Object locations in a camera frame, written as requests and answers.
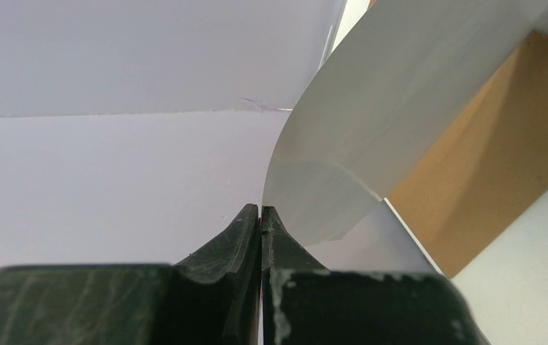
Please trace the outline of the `brown cardboard backing board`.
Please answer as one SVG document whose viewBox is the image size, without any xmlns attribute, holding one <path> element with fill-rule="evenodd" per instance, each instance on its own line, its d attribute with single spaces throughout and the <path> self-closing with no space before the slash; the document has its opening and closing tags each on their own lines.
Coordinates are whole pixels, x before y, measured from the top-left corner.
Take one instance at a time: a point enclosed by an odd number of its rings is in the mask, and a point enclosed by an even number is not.
<svg viewBox="0 0 548 345">
<path fill-rule="evenodd" d="M 388 196 L 456 276 L 548 190 L 548 11 Z"/>
</svg>

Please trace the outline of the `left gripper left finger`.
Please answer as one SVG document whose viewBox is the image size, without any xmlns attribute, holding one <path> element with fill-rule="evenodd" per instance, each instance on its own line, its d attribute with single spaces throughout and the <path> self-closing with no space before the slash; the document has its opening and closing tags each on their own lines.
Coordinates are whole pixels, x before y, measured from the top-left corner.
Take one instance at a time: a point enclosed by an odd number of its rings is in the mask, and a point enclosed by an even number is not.
<svg viewBox="0 0 548 345">
<path fill-rule="evenodd" d="M 247 204 L 177 264 L 0 268 L 0 344 L 256 344 L 260 221 Z"/>
</svg>

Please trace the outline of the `beach landscape photo print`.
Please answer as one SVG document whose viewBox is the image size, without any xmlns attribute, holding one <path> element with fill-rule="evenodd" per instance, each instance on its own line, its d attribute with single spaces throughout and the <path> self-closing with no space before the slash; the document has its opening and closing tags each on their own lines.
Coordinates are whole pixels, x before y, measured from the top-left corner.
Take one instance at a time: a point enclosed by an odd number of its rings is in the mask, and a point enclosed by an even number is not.
<svg viewBox="0 0 548 345">
<path fill-rule="evenodd" d="M 375 2 L 293 107 L 263 205 L 304 246 L 341 239 L 534 30 L 548 1 Z"/>
</svg>

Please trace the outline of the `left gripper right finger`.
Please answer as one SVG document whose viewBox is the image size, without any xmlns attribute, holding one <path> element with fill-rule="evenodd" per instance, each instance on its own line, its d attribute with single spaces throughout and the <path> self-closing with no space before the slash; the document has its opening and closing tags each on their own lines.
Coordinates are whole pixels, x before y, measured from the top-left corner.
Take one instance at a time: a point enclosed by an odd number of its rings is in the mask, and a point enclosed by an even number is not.
<svg viewBox="0 0 548 345">
<path fill-rule="evenodd" d="M 453 284 L 430 272 L 327 269 L 262 210 L 265 344 L 484 344 Z"/>
</svg>

